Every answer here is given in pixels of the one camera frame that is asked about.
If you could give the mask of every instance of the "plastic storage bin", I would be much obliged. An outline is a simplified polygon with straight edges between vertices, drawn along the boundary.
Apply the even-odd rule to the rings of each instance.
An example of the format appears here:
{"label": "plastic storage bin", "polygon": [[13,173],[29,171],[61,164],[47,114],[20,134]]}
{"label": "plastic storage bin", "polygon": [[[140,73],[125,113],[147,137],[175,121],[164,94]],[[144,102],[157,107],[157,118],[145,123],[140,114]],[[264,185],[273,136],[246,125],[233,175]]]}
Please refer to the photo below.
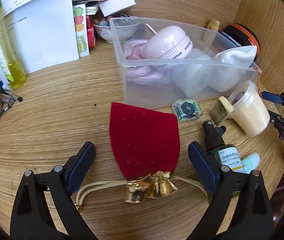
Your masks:
{"label": "plastic storage bin", "polygon": [[[132,25],[125,26],[125,20],[131,21]],[[134,39],[148,40],[154,36],[146,24],[157,32],[170,25],[181,27],[193,43],[192,52],[185,59],[128,57],[128,42]],[[181,22],[137,17],[111,18],[110,26],[126,104],[157,108],[169,106],[179,99],[193,98],[200,101],[218,98],[229,96],[237,84],[246,80],[257,82],[255,69],[212,59],[216,54],[234,48],[231,42],[215,31]],[[131,32],[132,28],[135,30],[132,36],[124,35]],[[212,35],[215,36],[214,39],[204,39]],[[206,44],[203,40],[213,42]],[[150,75],[150,78],[147,82],[139,82],[139,79],[132,80],[132,73],[143,78]]]}

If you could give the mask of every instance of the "drawstring cord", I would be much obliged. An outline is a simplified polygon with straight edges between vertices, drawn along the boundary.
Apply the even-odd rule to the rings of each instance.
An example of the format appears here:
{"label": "drawstring cord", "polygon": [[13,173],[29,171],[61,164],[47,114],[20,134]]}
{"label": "drawstring cord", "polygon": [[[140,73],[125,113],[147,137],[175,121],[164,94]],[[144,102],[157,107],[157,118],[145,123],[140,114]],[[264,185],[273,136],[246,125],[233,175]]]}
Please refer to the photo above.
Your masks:
{"label": "drawstring cord", "polygon": [[[179,177],[179,176],[172,176],[170,178],[170,180],[181,180],[181,181],[184,181],[184,182],[189,183],[191,185],[194,185],[194,186],[198,187],[201,191],[203,191],[203,193],[207,196],[207,193],[206,193],[203,185],[196,180],[187,179],[187,178],[183,178],[183,177]],[[128,182],[127,180],[104,180],[104,181],[97,181],[97,182],[93,182],[93,183],[84,185],[77,192],[75,206],[80,207],[83,204],[83,201],[84,201],[84,198],[86,197],[86,195],[89,194],[92,191],[110,188],[110,187],[115,187],[115,186],[120,186],[120,185],[127,185],[127,182]],[[86,190],[88,187],[96,186],[96,185],[101,185],[101,186],[97,186],[97,187],[90,188],[90,189]]]}

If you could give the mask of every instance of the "gold ribbon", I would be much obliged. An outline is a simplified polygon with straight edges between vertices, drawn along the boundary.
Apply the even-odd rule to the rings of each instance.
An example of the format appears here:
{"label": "gold ribbon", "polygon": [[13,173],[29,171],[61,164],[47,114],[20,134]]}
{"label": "gold ribbon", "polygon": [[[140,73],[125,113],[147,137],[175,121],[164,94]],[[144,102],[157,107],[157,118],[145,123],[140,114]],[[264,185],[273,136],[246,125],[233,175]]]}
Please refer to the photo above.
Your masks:
{"label": "gold ribbon", "polygon": [[147,198],[168,196],[178,190],[170,181],[170,172],[157,171],[146,177],[128,181],[126,186],[125,202],[141,203]]}

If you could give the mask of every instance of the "white jar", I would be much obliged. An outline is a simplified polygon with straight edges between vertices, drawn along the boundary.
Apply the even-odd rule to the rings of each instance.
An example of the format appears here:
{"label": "white jar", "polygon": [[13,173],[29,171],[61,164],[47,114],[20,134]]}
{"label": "white jar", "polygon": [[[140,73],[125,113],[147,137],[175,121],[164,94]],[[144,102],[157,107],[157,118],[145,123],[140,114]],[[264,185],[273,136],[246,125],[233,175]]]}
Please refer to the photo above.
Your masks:
{"label": "white jar", "polygon": [[248,80],[237,86],[228,101],[234,107],[230,118],[233,118],[248,136],[257,136],[266,129],[270,115],[253,82]]}

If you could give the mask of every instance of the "blue gripper pad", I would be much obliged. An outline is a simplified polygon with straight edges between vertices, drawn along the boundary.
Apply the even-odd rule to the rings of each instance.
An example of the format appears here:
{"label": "blue gripper pad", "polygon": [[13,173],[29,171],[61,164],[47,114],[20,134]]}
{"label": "blue gripper pad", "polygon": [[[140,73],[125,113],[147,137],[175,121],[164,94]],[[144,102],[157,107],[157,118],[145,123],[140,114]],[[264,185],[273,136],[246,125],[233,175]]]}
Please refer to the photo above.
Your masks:
{"label": "blue gripper pad", "polygon": [[283,100],[280,96],[276,95],[276,94],[273,94],[273,93],[270,93],[270,92],[267,92],[267,91],[263,91],[262,94],[261,94],[261,97],[267,101],[271,101],[275,104],[282,104],[283,103]]}
{"label": "blue gripper pad", "polygon": [[208,155],[198,142],[189,144],[188,155],[205,190],[214,196],[220,180],[217,161],[212,155]]}
{"label": "blue gripper pad", "polygon": [[65,164],[64,180],[67,192],[71,196],[80,189],[80,186],[95,158],[95,146],[86,142],[77,155],[72,156]]}

